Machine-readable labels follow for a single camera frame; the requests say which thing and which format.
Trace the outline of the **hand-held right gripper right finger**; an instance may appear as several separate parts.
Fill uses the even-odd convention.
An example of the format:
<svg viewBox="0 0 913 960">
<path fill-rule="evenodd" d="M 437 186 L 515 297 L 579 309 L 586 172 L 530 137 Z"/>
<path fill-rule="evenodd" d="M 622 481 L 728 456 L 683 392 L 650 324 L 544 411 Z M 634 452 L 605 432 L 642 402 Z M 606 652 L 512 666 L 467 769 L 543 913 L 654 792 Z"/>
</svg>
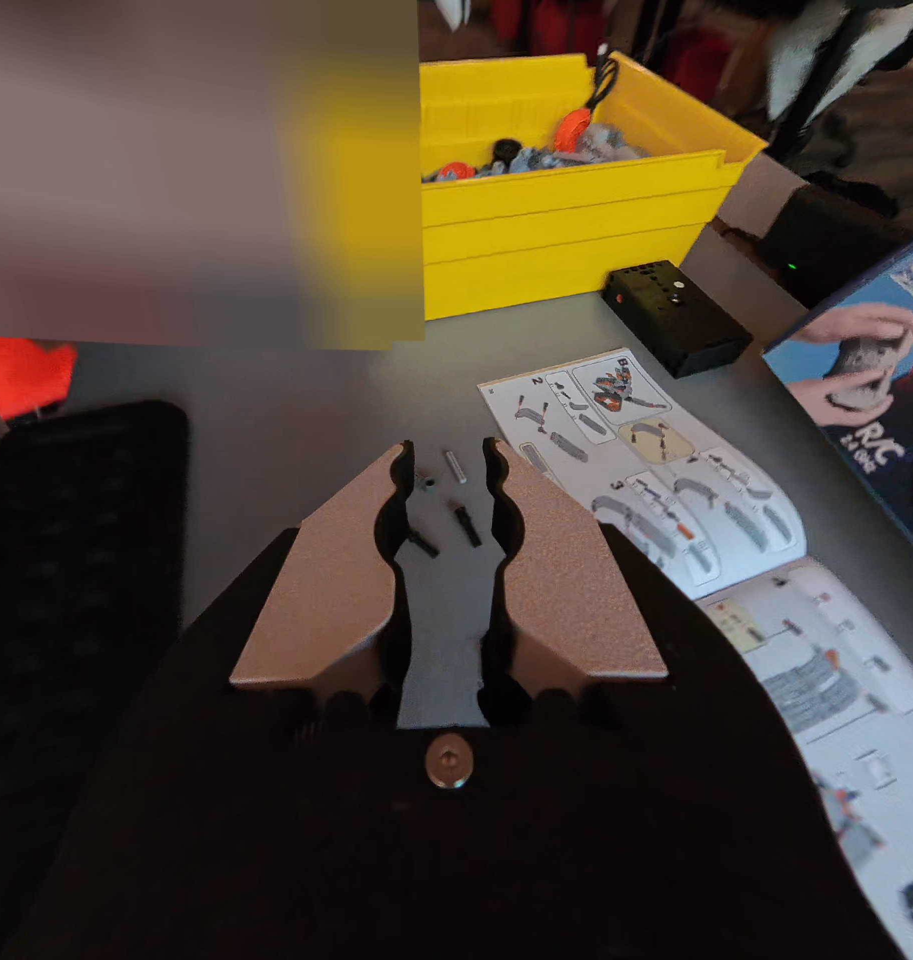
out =
<svg viewBox="0 0 913 960">
<path fill-rule="evenodd" d="M 594 515 L 504 440 L 482 444 L 503 552 L 480 642 L 480 711 L 517 724 L 547 691 L 580 702 L 669 669 Z"/>
</svg>

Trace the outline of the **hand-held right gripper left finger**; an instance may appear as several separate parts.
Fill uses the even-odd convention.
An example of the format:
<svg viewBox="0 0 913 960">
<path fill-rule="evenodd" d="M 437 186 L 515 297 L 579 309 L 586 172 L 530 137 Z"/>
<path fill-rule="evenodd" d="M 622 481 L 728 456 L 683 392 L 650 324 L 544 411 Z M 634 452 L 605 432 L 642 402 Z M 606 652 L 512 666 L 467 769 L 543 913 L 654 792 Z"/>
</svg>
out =
<svg viewBox="0 0 913 960">
<path fill-rule="evenodd" d="M 359 696 L 398 722 L 413 626 L 397 554 L 411 533 L 415 446 L 403 440 L 300 524 L 229 677 L 240 692 Z"/>
</svg>

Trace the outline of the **black battery box brick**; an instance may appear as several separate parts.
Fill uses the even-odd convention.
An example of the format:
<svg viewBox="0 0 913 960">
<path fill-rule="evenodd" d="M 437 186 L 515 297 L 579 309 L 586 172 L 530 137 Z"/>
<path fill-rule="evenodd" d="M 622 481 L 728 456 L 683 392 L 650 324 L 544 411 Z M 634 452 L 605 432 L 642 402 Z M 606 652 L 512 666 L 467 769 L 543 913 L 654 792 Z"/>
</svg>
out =
<svg viewBox="0 0 913 960">
<path fill-rule="evenodd" d="M 753 340 L 668 260 L 610 271 L 601 297 L 674 379 L 730 366 Z"/>
</svg>

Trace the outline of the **yellow plastic bin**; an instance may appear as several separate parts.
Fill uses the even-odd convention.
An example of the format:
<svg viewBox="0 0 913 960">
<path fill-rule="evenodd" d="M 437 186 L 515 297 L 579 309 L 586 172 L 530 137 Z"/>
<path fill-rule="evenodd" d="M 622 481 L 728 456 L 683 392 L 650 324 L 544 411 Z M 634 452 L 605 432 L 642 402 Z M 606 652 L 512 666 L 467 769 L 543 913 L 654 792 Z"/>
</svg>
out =
<svg viewBox="0 0 913 960">
<path fill-rule="evenodd" d="M 650 261 L 682 265 L 766 142 L 618 52 L 594 111 L 638 159 L 424 183 L 428 321 L 599 291 Z M 421 63 L 421 171 L 479 167 L 501 138 L 552 145 L 595 69 L 583 54 Z"/>
</svg>

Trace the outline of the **pile of building bricks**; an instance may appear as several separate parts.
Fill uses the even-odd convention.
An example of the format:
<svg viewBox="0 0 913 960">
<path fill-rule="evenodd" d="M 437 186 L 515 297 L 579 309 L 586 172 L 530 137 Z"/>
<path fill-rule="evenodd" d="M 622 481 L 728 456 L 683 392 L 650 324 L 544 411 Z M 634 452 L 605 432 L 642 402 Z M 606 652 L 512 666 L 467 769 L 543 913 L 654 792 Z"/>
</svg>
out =
<svg viewBox="0 0 913 960">
<path fill-rule="evenodd" d="M 554 152 L 553 148 L 524 146 L 522 146 L 522 150 L 508 167 L 501 163 L 493 164 L 491 159 L 492 156 L 488 163 L 480 167 L 475 167 L 477 170 L 475 179 L 594 165 L 583 163 L 574 153 L 564 154 Z M 435 184 L 434 177 L 438 171 L 439 169 L 424 175 L 422 177 L 422 184 Z"/>
</svg>

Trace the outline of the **grey desk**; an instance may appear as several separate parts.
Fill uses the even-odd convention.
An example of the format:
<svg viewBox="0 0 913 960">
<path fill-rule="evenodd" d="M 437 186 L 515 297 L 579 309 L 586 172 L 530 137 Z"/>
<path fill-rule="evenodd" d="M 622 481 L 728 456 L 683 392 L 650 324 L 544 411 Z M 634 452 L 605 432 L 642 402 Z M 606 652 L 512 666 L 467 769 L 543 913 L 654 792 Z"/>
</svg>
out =
<svg viewBox="0 0 913 960">
<path fill-rule="evenodd" d="M 646 373 L 789 494 L 810 554 L 858 596 L 913 665 L 913 547 L 760 357 L 802 307 L 728 238 L 706 227 L 683 271 L 757 338 L 732 366 L 675 381 L 604 306 L 580 294 L 429 322 L 387 351 L 85 343 L 72 412 L 159 399 L 188 414 L 184 615 L 192 622 L 285 528 L 301 522 L 397 441 L 465 503 L 487 544 L 473 549 L 440 492 L 415 493 L 413 524 L 442 548 L 402 549 L 414 654 L 402 726 L 485 724 L 479 640 L 501 552 L 483 439 L 496 423 L 478 384 L 630 349 Z M 459 485 L 443 457 L 457 456 Z"/>
</svg>

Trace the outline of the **white instruction booklet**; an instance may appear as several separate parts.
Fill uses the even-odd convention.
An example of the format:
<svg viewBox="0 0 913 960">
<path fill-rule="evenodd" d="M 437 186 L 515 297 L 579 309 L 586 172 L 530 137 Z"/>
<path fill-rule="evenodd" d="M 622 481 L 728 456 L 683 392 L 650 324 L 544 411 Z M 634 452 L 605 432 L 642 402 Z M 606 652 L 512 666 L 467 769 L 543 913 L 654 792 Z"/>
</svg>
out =
<svg viewBox="0 0 913 960">
<path fill-rule="evenodd" d="M 786 492 L 632 352 L 477 385 L 502 437 L 628 538 L 755 678 L 814 777 L 843 857 L 913 958 L 913 665 L 810 557 Z"/>
</svg>

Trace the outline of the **blue robot kit box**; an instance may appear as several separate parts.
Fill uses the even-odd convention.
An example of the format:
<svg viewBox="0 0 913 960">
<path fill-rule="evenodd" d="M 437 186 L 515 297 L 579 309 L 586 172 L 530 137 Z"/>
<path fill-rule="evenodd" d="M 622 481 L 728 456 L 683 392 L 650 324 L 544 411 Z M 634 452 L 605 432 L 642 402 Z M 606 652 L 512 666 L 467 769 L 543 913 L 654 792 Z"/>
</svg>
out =
<svg viewBox="0 0 913 960">
<path fill-rule="evenodd" d="M 913 241 L 762 358 L 913 545 Z"/>
</svg>

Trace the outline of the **red orange panel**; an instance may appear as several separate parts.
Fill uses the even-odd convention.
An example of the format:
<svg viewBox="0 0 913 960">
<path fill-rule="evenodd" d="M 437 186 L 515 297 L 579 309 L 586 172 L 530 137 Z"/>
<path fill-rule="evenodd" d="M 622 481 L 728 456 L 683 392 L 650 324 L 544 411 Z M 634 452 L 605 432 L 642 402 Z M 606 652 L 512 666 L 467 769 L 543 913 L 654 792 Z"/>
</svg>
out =
<svg viewBox="0 0 913 960">
<path fill-rule="evenodd" d="M 77 360 L 70 342 L 0 337 L 0 418 L 33 421 L 58 410 L 70 392 Z"/>
</svg>

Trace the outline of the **black electronic box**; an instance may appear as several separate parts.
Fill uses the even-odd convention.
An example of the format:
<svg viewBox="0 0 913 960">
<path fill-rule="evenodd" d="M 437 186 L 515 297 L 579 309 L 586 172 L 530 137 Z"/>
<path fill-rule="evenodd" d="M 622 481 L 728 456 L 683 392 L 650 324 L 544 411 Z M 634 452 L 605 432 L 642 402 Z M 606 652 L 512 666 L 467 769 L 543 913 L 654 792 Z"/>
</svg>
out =
<svg viewBox="0 0 913 960">
<path fill-rule="evenodd" d="M 875 184 L 817 172 L 791 194 L 755 256 L 800 305 L 813 308 L 913 240 L 898 212 Z"/>
</svg>

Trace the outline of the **grey motor brick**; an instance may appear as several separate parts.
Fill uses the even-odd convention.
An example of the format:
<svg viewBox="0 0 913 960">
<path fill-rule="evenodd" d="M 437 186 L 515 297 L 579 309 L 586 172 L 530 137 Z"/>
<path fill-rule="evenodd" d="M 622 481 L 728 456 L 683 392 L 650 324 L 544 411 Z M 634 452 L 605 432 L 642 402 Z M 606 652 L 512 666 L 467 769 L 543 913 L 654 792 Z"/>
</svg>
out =
<svg viewBox="0 0 913 960">
<path fill-rule="evenodd" d="M 643 148 L 629 144 L 616 126 L 591 123 L 577 137 L 574 155 L 583 163 L 603 164 L 648 159 Z"/>
</svg>

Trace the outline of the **red crate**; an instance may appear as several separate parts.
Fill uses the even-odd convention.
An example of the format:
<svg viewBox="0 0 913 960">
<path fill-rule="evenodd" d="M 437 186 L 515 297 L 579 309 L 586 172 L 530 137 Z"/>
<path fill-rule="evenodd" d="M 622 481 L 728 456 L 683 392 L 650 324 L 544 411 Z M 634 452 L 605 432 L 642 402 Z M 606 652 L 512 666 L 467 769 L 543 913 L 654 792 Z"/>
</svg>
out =
<svg viewBox="0 0 913 960">
<path fill-rule="evenodd" d="M 497 40 L 516 54 L 592 61 L 605 39 L 603 1 L 492 1 L 489 11 Z"/>
</svg>

